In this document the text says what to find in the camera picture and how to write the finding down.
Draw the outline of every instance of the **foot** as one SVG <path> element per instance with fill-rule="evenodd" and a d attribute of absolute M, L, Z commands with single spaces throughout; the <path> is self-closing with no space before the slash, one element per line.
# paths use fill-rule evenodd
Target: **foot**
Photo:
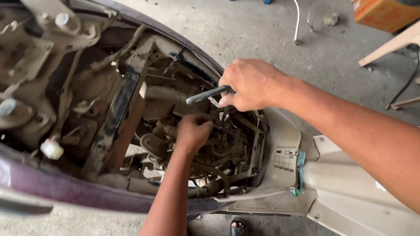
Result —
<path fill-rule="evenodd" d="M 243 220 L 235 218 L 231 222 L 231 236 L 248 236 L 248 229 Z"/>

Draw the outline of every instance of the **cardboard box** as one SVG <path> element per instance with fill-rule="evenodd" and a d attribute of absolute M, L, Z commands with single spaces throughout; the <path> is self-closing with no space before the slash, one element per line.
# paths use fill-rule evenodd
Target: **cardboard box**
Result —
<path fill-rule="evenodd" d="M 393 33 L 420 18 L 420 7 L 395 0 L 354 0 L 354 21 Z"/>

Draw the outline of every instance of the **black cable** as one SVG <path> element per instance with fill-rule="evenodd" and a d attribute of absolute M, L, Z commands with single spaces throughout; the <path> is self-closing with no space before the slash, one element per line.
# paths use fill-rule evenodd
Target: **black cable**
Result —
<path fill-rule="evenodd" d="M 411 75 L 410 79 L 407 81 L 407 83 L 404 85 L 404 87 L 402 87 L 400 89 L 400 91 L 394 96 L 394 98 L 388 103 L 388 105 L 386 105 L 385 109 L 388 110 L 391 107 L 391 104 L 393 104 L 398 97 L 405 91 L 405 89 L 411 84 L 411 82 L 413 81 L 414 77 L 417 74 L 417 70 L 419 69 L 419 65 L 420 65 L 420 58 L 419 58 L 419 47 L 417 46 L 417 66 L 416 69 L 414 70 L 413 74 Z"/>

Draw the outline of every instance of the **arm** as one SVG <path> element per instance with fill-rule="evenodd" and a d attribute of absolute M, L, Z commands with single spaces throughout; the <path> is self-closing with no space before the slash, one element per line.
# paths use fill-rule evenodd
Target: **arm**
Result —
<path fill-rule="evenodd" d="M 213 128 L 206 114 L 186 115 L 178 124 L 175 149 L 139 236 L 186 235 L 189 167 Z"/>
<path fill-rule="evenodd" d="M 236 94 L 222 106 L 276 106 L 318 129 L 387 191 L 420 213 L 420 128 L 330 95 L 260 59 L 237 59 L 220 79 Z"/>

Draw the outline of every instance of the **hand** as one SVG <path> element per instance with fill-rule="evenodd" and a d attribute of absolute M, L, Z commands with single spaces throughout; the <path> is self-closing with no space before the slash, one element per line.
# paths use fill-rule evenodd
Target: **hand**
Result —
<path fill-rule="evenodd" d="M 233 105 L 239 111 L 275 106 L 293 79 L 261 59 L 235 59 L 225 69 L 219 86 L 228 85 L 236 93 L 222 93 L 219 104 Z"/>
<path fill-rule="evenodd" d="M 185 115 L 178 123 L 175 149 L 184 149 L 194 155 L 204 146 L 213 129 L 211 116 L 204 113 Z"/>

